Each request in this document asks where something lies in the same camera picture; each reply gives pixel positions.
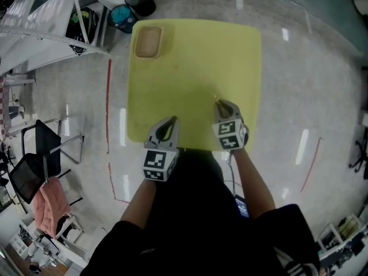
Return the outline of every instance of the desk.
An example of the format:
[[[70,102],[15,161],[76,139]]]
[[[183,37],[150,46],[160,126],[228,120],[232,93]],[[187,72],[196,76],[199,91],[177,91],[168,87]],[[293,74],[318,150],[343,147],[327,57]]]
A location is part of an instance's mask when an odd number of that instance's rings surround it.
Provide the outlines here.
[[[139,29],[163,29],[160,55],[134,54]],[[150,128],[175,115],[179,147],[221,150],[211,125],[214,95],[237,104],[254,137],[260,97],[260,34],[244,25],[207,20],[146,20],[133,28],[128,73],[127,135],[144,142]]]

